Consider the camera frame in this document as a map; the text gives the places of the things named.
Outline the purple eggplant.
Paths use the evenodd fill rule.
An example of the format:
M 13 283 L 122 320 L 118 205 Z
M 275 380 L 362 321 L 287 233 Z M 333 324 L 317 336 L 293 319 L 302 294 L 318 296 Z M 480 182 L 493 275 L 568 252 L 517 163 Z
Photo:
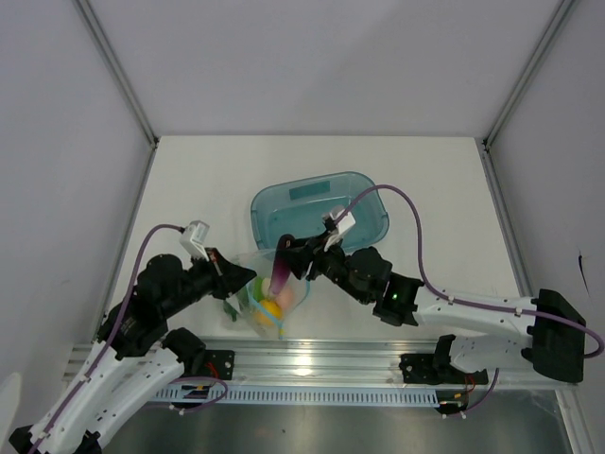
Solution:
M 269 294 L 277 296 L 285 287 L 290 275 L 290 267 L 285 258 L 284 251 L 289 249 L 294 241 L 294 236 L 290 234 L 282 235 L 277 243 L 275 255 L 273 257 L 272 273 L 269 284 Z

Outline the green bell pepper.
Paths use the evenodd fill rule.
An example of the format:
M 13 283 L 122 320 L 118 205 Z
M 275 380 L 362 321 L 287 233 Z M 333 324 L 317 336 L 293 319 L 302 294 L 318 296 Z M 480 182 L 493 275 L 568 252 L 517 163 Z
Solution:
M 237 301 L 241 307 L 248 307 L 250 305 L 250 288 L 248 285 L 244 286 L 236 293 Z

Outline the dark green chili pepper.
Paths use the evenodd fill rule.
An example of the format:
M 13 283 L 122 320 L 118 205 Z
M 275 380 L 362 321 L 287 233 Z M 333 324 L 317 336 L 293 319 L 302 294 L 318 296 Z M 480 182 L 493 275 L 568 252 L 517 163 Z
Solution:
M 222 304 L 223 312 L 227 315 L 228 319 L 235 323 L 238 319 L 238 312 L 227 302 L 224 301 Z

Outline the white egg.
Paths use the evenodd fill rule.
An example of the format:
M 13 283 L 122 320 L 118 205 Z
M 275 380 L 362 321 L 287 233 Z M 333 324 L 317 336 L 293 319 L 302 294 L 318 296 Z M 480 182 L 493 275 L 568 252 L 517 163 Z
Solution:
M 265 299 L 269 295 L 270 279 L 257 277 L 253 284 L 253 295 L 257 300 Z

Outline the blue translucent plastic basin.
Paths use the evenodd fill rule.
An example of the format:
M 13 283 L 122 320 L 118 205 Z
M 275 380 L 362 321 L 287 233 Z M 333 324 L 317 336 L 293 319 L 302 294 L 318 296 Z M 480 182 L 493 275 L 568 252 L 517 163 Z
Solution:
M 347 207 L 372 186 L 368 176 L 345 171 L 262 189 L 251 202 L 251 229 L 257 248 L 275 248 L 284 234 L 304 238 L 323 233 L 324 215 L 337 206 Z M 352 214 L 355 226 L 344 237 L 345 252 L 371 246 L 387 234 L 389 214 L 376 191 L 358 202 Z

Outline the clear zip top bag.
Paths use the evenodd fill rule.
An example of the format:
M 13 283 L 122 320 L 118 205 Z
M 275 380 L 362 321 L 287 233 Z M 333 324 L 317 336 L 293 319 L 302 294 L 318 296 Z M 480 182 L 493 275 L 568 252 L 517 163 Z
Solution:
M 257 277 L 270 279 L 274 255 L 275 253 L 273 250 L 261 250 L 253 253 L 241 253 L 234 255 L 231 258 L 231 261 L 241 267 L 254 270 L 257 273 Z M 283 318 L 279 324 L 274 326 L 263 326 L 255 321 L 254 313 L 257 309 L 260 309 L 259 303 L 262 300 L 271 300 L 276 302 L 277 296 L 271 296 L 269 294 L 265 299 L 255 299 L 253 295 L 253 284 L 255 279 L 247 284 L 250 288 L 250 305 L 248 307 L 241 307 L 239 305 L 236 294 L 226 300 L 238 312 L 238 319 L 235 323 L 232 323 L 228 319 L 227 315 L 223 312 L 226 318 L 226 323 L 229 324 L 234 330 L 249 328 L 263 338 L 282 340 L 285 337 L 286 319 L 293 314 L 301 303 L 308 299 L 311 292 L 310 283 L 305 280 L 298 280 L 293 275 L 290 275 L 287 283 L 285 284 L 285 288 L 290 287 L 295 292 L 294 305 L 289 310 L 282 309 Z

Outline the pink egg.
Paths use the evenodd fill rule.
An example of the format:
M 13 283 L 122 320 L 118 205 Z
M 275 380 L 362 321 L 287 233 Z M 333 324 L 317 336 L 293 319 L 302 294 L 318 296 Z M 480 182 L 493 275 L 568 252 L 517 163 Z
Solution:
M 295 302 L 295 292 L 290 287 L 284 288 L 276 297 L 276 303 L 283 310 L 289 310 Z

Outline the orange fruit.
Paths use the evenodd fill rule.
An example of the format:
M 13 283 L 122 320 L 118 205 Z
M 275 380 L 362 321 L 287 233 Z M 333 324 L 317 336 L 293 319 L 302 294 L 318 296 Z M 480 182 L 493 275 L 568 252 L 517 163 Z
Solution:
M 254 313 L 254 319 L 257 323 L 263 326 L 274 326 L 282 321 L 282 309 L 275 301 L 262 300 L 259 305 L 260 309 L 257 309 Z

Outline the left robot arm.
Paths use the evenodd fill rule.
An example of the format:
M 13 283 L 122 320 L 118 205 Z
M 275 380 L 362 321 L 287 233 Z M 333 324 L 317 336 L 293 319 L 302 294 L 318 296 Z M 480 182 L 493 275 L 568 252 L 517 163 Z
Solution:
M 149 398 L 182 378 L 223 382 L 211 354 L 168 321 L 206 296 L 225 300 L 256 273 L 215 248 L 189 269 L 173 254 L 152 257 L 100 326 L 89 356 L 60 400 L 38 423 L 15 429 L 18 453 L 99 453 Z

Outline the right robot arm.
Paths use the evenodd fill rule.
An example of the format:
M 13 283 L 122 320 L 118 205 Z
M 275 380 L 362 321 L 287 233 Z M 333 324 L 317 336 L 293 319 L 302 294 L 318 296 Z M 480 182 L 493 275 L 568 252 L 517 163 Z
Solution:
M 452 295 L 394 272 L 374 247 L 347 254 L 324 236 L 281 236 L 274 263 L 298 279 L 325 277 L 360 304 L 372 306 L 383 323 L 475 331 L 474 338 L 439 338 L 431 368 L 442 381 L 526 364 L 560 382 L 583 380 L 586 322 L 555 290 L 503 299 Z

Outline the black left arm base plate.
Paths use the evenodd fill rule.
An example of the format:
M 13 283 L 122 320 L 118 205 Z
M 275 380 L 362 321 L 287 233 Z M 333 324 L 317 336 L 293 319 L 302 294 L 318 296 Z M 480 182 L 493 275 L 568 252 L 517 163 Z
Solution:
M 189 376 L 204 376 L 231 380 L 233 377 L 235 351 L 205 350 L 197 353 L 188 366 Z

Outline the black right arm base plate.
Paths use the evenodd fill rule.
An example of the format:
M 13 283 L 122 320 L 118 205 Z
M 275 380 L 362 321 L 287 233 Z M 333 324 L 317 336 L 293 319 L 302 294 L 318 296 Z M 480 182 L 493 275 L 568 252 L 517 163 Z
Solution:
M 406 384 L 423 385 L 487 385 L 486 370 L 465 373 L 449 363 L 439 361 L 434 354 L 403 354 L 399 369 Z

